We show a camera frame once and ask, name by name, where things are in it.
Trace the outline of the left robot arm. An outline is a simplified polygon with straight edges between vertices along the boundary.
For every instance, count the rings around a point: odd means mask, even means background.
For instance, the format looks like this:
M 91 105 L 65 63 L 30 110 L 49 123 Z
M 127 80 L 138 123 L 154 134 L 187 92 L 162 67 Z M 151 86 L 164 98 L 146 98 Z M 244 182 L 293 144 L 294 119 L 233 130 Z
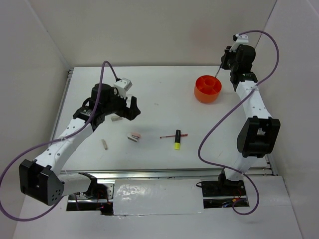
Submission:
M 136 97 L 132 96 L 130 106 L 127 106 L 127 91 L 131 86 L 131 81 L 125 78 L 112 86 L 96 84 L 92 88 L 91 97 L 75 112 L 57 142 L 52 143 L 33 161 L 25 159 L 20 164 L 21 192 L 52 206 L 66 195 L 81 193 L 92 199 L 98 194 L 98 190 L 106 190 L 91 174 L 63 176 L 60 172 L 78 146 L 104 122 L 107 115 L 116 114 L 134 120 L 141 113 Z

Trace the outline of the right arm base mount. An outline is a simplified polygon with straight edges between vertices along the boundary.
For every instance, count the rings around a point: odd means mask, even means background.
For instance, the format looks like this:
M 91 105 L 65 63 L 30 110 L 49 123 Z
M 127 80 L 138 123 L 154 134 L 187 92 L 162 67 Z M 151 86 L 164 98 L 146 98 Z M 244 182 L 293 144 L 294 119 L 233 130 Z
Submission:
M 205 209 L 231 208 L 234 203 L 235 207 L 249 206 L 243 180 L 230 181 L 224 173 L 217 180 L 198 182 L 196 187 L 202 190 Z

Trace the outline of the red pen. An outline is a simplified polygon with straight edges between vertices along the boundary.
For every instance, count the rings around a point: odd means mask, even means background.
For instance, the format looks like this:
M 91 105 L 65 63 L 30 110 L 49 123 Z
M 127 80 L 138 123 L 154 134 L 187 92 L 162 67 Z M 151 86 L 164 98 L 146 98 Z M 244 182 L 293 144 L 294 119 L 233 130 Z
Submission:
M 185 134 L 181 134 L 181 135 L 180 135 L 180 137 L 185 137 L 185 136 L 188 136 L 188 134 L 185 133 Z M 163 139 L 163 138 L 170 138 L 170 137 L 176 137 L 176 134 L 174 134 L 174 135 L 160 136 L 159 138 L 160 138 L 160 139 Z

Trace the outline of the black yellow highlighter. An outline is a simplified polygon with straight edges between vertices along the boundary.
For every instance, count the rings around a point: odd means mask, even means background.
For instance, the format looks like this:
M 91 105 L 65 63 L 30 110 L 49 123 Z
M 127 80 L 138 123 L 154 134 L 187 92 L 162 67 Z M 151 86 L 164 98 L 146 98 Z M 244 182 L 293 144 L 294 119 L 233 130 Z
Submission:
M 181 130 L 177 129 L 174 138 L 174 149 L 180 150 Z

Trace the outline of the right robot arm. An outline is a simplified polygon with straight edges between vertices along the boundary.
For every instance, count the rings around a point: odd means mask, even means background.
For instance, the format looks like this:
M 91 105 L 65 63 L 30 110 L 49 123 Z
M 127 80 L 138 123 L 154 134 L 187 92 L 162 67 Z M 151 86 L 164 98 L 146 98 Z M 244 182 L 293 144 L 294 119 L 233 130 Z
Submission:
M 218 177 L 217 189 L 229 195 L 235 187 L 241 187 L 242 174 L 255 162 L 273 151 L 281 123 L 266 109 L 258 89 L 258 80 L 252 72 L 256 52 L 252 46 L 239 44 L 227 46 L 221 58 L 221 68 L 230 70 L 234 91 L 243 101 L 246 121 L 237 136 L 238 158 Z

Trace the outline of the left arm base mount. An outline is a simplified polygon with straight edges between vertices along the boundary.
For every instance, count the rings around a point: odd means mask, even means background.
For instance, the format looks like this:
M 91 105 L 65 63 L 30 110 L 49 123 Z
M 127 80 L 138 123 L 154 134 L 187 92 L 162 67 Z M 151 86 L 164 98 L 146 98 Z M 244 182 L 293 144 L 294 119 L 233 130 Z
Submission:
M 115 183 L 99 181 L 88 173 L 79 173 L 76 176 L 76 182 L 80 183 L 84 191 L 68 196 L 66 211 L 98 211 L 101 215 L 112 216 Z

